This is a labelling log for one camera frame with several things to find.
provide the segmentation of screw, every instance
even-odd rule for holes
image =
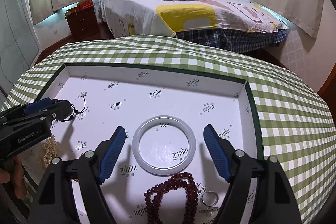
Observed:
[[[244,155],[245,155],[245,153],[244,153],[243,150],[237,150],[237,151],[236,151],[236,156],[237,156],[237,157],[244,157]]]
[[[272,163],[276,163],[278,161],[278,159],[274,156],[270,156],[269,157],[269,160],[272,162]]]
[[[53,158],[53,160],[51,161],[53,164],[57,164],[59,163],[60,159],[58,157]]]
[[[85,152],[85,157],[86,158],[92,158],[94,154],[95,154],[95,152],[93,152],[93,151],[87,151],[87,152]]]

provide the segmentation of blue gripper pad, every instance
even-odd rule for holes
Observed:
[[[39,112],[40,110],[47,109],[53,104],[53,101],[50,98],[45,98],[37,102],[27,105],[24,110],[25,116]]]
[[[209,125],[204,128],[203,136],[218,174],[228,182],[231,178],[230,163],[219,144],[221,139],[217,136],[216,132],[213,132]]]
[[[118,130],[113,135],[115,137],[100,162],[100,173],[97,177],[100,184],[111,176],[126,140],[126,132],[123,127],[118,127]]]

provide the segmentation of tablecloth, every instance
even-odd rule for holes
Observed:
[[[31,103],[64,63],[129,63],[247,79],[258,110],[264,156],[276,155],[309,223],[335,184],[336,130],[325,101],[296,74],[242,54],[177,38],[135,35],[67,44],[16,82],[4,108]],[[28,188],[29,203],[35,196]]]

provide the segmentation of ring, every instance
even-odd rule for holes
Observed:
[[[150,165],[149,163],[145,162],[144,159],[140,155],[140,139],[142,135],[149,130],[150,128],[160,124],[160,123],[170,123],[172,126],[179,128],[187,137],[189,143],[188,154],[186,158],[181,161],[179,164],[169,167],[169,168],[158,168],[155,166]],[[138,129],[135,131],[132,140],[132,152],[133,155],[138,162],[138,164],[145,169],[147,172],[152,173],[158,176],[170,176],[175,173],[181,172],[185,169],[192,161],[196,150],[196,139],[193,131],[191,128],[181,119],[172,117],[172,116],[156,116],[150,118],[149,120],[143,122]]]
[[[214,202],[213,204],[211,204],[211,205],[206,204],[206,203],[204,202],[204,200],[203,200],[204,195],[205,195],[205,194],[209,194],[209,193],[212,193],[212,194],[214,194],[214,195],[216,196],[215,202]],[[213,206],[215,206],[215,205],[218,203],[218,201],[219,201],[219,196],[218,196],[217,193],[215,193],[215,192],[213,192],[213,191],[205,192],[205,193],[201,196],[201,202],[202,202],[202,204],[205,205],[206,207],[213,207]]]

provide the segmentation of nightstand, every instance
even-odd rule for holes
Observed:
[[[79,41],[99,32],[99,27],[93,7],[80,10],[66,16],[74,41]]]

